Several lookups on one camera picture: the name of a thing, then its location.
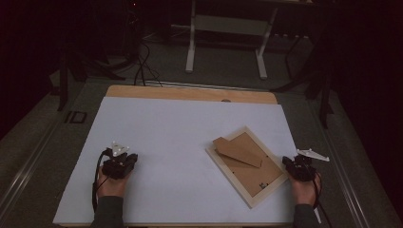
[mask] hand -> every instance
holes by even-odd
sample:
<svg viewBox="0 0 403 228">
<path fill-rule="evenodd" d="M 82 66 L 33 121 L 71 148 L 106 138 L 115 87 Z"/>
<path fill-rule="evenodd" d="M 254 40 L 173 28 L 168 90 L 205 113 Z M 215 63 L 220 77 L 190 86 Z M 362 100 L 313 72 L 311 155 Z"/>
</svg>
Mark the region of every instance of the hand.
<svg viewBox="0 0 403 228">
<path fill-rule="evenodd" d="M 99 169 L 99 178 L 98 178 L 98 186 L 99 186 L 97 191 L 98 198 L 106 196 L 123 198 L 125 196 L 125 186 L 131 175 L 131 172 L 132 171 L 130 171 L 130 173 L 128 173 L 124 179 L 114 180 L 104 175 L 101 166 Z"/>
<path fill-rule="evenodd" d="M 291 175 L 288 175 L 291 186 L 292 186 L 292 191 L 293 191 L 293 196 L 296 204 L 309 204 L 311 206 L 314 206 L 315 200 L 317 198 L 317 194 L 315 193 L 315 186 L 312 181 L 298 181 L 295 180 Z M 315 175 L 315 183 L 317 184 L 317 191 L 320 193 L 321 189 L 321 181 L 320 181 L 320 174 Z"/>
</svg>

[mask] white table surface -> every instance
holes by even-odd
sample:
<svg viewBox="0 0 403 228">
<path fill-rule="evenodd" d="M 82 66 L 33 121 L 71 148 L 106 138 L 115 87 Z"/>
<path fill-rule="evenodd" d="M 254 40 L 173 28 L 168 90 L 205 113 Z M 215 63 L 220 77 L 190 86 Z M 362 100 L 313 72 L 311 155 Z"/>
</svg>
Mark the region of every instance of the white table surface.
<svg viewBox="0 0 403 228">
<path fill-rule="evenodd" d="M 297 154 L 279 104 L 105 97 L 53 222 L 92 222 L 96 163 L 113 141 L 139 155 L 126 188 L 126 224 L 292 222 L 289 181 L 250 209 L 205 152 L 217 137 L 244 126 L 279 158 Z"/>
</svg>

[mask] wooden board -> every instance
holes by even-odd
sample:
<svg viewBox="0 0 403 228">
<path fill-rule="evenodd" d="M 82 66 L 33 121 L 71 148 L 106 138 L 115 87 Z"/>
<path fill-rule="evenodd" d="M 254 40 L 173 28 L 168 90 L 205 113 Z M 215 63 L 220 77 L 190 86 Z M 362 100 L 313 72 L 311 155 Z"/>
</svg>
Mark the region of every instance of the wooden board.
<svg viewBox="0 0 403 228">
<path fill-rule="evenodd" d="M 245 90 L 152 87 L 133 85 L 112 85 L 107 97 L 153 98 L 193 101 L 230 101 L 236 103 L 277 104 L 277 99 L 270 92 Z"/>
<path fill-rule="evenodd" d="M 224 176 L 248 206 L 253 208 L 287 180 L 285 169 L 280 159 L 274 156 L 246 126 L 226 139 L 244 151 L 252 153 L 254 157 L 262 159 L 261 167 L 255 167 L 218 153 L 216 146 L 206 149 Z"/>
</svg>

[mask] white table leg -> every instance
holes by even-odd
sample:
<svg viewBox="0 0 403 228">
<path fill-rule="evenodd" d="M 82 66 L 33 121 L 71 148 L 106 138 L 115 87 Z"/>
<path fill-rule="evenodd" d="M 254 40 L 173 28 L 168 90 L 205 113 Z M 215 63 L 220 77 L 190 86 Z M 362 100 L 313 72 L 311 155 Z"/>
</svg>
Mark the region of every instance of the white table leg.
<svg viewBox="0 0 403 228">
<path fill-rule="evenodd" d="M 195 17 L 196 17 L 196 0 L 192 0 L 192 16 L 190 19 L 190 44 L 187 51 L 186 73 L 193 72 L 193 62 L 195 61 Z"/>
<path fill-rule="evenodd" d="M 258 62 L 259 75 L 260 75 L 260 78 L 263 80 L 267 79 L 266 66 L 264 65 L 264 60 L 263 60 L 263 53 L 264 53 L 264 50 L 266 49 L 266 44 L 267 44 L 267 41 L 269 40 L 270 32 L 272 30 L 272 26 L 275 21 L 277 11 L 278 11 L 277 8 L 273 9 L 272 15 L 270 17 L 270 21 L 267 24 L 266 31 L 264 32 L 264 35 L 263 35 L 263 41 L 261 43 L 261 46 L 260 46 L 260 48 L 258 48 L 256 50 L 256 59 Z"/>
</svg>

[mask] wire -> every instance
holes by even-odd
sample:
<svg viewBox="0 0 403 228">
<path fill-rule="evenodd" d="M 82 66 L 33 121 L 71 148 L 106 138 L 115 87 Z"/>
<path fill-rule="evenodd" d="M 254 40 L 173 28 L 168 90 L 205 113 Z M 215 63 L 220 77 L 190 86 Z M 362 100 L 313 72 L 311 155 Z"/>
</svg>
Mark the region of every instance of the wire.
<svg viewBox="0 0 403 228">
<path fill-rule="evenodd" d="M 99 170 L 100 170 L 102 157 L 104 155 L 106 155 L 106 152 L 107 152 L 107 150 L 104 150 L 101 153 L 100 158 L 98 159 L 97 167 L 96 167 L 96 170 L 95 170 L 94 182 L 92 183 L 92 208 L 94 209 L 94 212 L 97 210 L 97 206 L 98 206 L 98 201 L 97 201 L 98 174 L 99 174 Z"/>
<path fill-rule="evenodd" d="M 306 164 L 305 162 L 303 162 L 304 167 L 307 169 L 308 173 L 311 174 L 311 172 L 309 171 L 309 165 Z M 316 171 L 315 174 L 311 174 L 312 177 L 312 183 L 314 184 L 315 187 L 315 194 L 317 196 L 315 204 L 317 204 L 317 206 L 319 206 L 320 210 L 322 211 L 323 215 L 325 216 L 329 227 L 333 228 L 332 222 L 330 222 L 329 217 L 325 211 L 325 209 L 323 208 L 322 204 L 319 201 L 319 197 L 322 193 L 322 189 L 323 189 L 323 185 L 322 185 L 322 178 L 320 177 L 319 173 Z M 320 188 L 317 188 L 317 182 L 315 181 L 316 178 L 319 178 L 319 184 L 320 184 Z"/>
<path fill-rule="evenodd" d="M 146 62 L 148 57 L 149 57 L 149 55 L 150 55 L 150 47 L 148 45 L 146 45 L 144 42 L 141 42 L 141 45 L 143 45 L 147 49 L 147 53 L 146 53 L 144 58 L 142 56 L 139 56 L 140 67 L 139 67 L 139 69 L 137 70 L 137 72 L 136 72 L 136 74 L 134 76 L 134 85 L 137 84 L 137 79 L 138 79 L 139 75 L 141 74 L 142 75 L 143 86 L 145 86 L 145 77 L 144 77 L 144 67 L 145 67 L 145 68 L 148 69 L 150 74 L 153 76 L 153 79 L 156 80 L 160 84 L 161 87 L 163 87 L 163 85 L 161 84 L 160 80 L 158 79 L 160 77 L 160 74 L 156 70 L 151 69 L 151 67 Z"/>
<path fill-rule="evenodd" d="M 109 179 L 110 175 L 106 177 L 106 179 L 104 181 L 102 181 L 102 183 L 100 183 L 100 185 L 98 185 L 97 190 L 95 190 L 95 192 L 98 192 L 98 190 L 100 189 L 100 187 Z"/>
</svg>

